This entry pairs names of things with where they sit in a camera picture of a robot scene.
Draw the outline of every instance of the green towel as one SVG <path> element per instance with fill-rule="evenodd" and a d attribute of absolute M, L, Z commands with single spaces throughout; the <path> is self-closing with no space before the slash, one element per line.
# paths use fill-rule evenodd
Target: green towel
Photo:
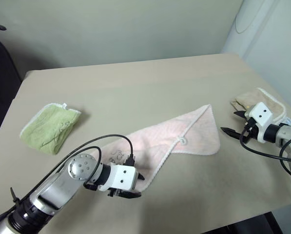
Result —
<path fill-rule="evenodd" d="M 58 153 L 81 112 L 51 103 L 41 109 L 23 128 L 19 137 L 29 147 L 47 154 Z"/>

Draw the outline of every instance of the light pink towel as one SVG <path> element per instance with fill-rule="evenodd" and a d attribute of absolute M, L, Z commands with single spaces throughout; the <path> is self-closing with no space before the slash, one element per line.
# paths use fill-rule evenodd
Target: light pink towel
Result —
<path fill-rule="evenodd" d="M 136 184 L 136 190 L 140 192 L 151 184 L 170 153 L 212 155 L 220 147 L 211 105 L 141 129 L 127 137 L 134 147 L 135 167 L 145 177 Z M 119 139 L 102 148 L 102 162 L 123 164 L 129 154 L 128 142 Z"/>

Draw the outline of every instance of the beige table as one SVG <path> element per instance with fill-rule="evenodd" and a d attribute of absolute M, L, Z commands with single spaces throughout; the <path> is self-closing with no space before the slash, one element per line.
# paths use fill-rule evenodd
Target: beige table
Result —
<path fill-rule="evenodd" d="M 12 205 L 9 187 L 24 196 L 63 156 L 97 136 L 128 134 L 208 103 L 218 128 L 241 130 L 243 122 L 229 101 L 254 87 L 284 102 L 235 55 L 32 71 L 0 129 L 0 213 Z M 56 156 L 19 139 L 22 127 L 50 102 L 83 112 Z M 291 107 L 284 104 L 291 117 Z M 219 134 L 215 155 L 171 155 L 141 198 L 81 189 L 41 233 L 195 234 L 291 203 L 291 178 L 278 161 L 253 155 Z M 250 146 L 278 153 L 268 143 Z"/>

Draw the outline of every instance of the table surface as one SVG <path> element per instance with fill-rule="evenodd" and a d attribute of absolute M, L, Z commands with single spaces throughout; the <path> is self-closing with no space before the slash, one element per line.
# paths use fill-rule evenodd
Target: table surface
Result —
<path fill-rule="evenodd" d="M 240 131 L 230 101 L 262 87 L 291 107 L 238 56 L 229 54 L 31 71 L 0 129 L 0 213 L 23 197 L 62 157 L 104 134 L 129 134 L 210 103 L 217 127 Z M 28 148 L 23 126 L 44 105 L 83 112 L 56 156 Z M 138 199 L 80 189 L 40 233 L 195 234 L 291 204 L 291 177 L 277 160 L 245 151 L 219 130 L 212 156 L 170 155 Z M 102 146 L 110 140 L 99 143 Z M 263 152 L 274 145 L 249 143 Z"/>

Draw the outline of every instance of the wall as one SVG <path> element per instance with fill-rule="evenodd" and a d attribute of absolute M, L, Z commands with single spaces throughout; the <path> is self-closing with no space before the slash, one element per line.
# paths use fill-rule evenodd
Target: wall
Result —
<path fill-rule="evenodd" d="M 242 0 L 0 0 L 0 40 L 27 70 L 219 53 Z"/>
<path fill-rule="evenodd" d="M 291 0 L 248 2 L 243 6 L 252 14 L 241 19 L 252 23 L 238 34 L 234 22 L 223 52 L 238 53 L 291 105 Z"/>

